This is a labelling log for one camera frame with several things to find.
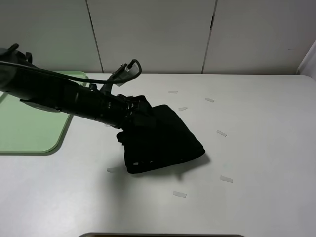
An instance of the light green plastic board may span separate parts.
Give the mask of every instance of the light green plastic board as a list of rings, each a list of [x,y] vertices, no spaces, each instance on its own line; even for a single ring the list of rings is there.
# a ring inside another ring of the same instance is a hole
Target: light green plastic board
[[[60,72],[88,78],[83,72]],[[67,132],[71,116],[38,110],[8,94],[0,94],[0,155],[52,151]]]

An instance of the white table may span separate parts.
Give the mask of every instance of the white table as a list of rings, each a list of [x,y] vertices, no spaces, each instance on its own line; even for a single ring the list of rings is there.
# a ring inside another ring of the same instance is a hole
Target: white table
[[[143,175],[108,173],[123,163],[118,130],[74,118],[55,154],[0,157],[1,236],[315,235],[316,82],[311,78],[144,74],[114,86],[113,93],[144,94],[153,106],[168,104],[207,155]],[[234,182],[221,181],[221,175]]]

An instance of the green tray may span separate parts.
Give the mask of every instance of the green tray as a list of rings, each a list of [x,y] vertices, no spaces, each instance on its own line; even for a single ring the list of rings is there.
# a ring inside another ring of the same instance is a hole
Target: green tray
[[[88,78],[83,72],[59,72]],[[72,116],[32,108],[0,94],[0,155],[48,155],[60,147]]]

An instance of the black cloth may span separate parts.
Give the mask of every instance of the black cloth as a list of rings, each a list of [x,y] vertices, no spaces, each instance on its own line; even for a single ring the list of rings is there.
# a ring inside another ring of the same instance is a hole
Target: black cloth
[[[152,108],[156,126],[133,127],[117,135],[124,145],[129,173],[142,173],[184,163],[202,156],[202,144],[167,105]]]

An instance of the cable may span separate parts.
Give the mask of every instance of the cable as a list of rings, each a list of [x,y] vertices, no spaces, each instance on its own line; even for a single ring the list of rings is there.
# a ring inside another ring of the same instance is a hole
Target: cable
[[[28,71],[33,71],[33,72],[37,72],[37,73],[41,73],[41,74],[45,74],[45,75],[49,75],[49,76],[54,76],[54,77],[61,78],[61,79],[68,79],[68,80],[73,80],[73,81],[78,81],[78,82],[95,83],[95,84],[121,84],[121,83],[126,83],[126,82],[129,82],[131,80],[134,80],[142,73],[142,66],[140,65],[140,63],[136,59],[133,59],[133,61],[137,64],[137,66],[139,68],[139,72],[137,74],[135,74],[134,76],[131,76],[130,78],[123,79],[123,80],[114,80],[114,81],[76,78],[76,77],[64,75],[61,73],[52,72],[52,71],[41,69],[41,68],[33,68],[33,67],[26,66],[26,65],[21,65],[21,64],[17,64],[17,63],[9,63],[9,62],[4,62],[4,61],[0,61],[0,65],[21,68],[21,69],[25,69]]]

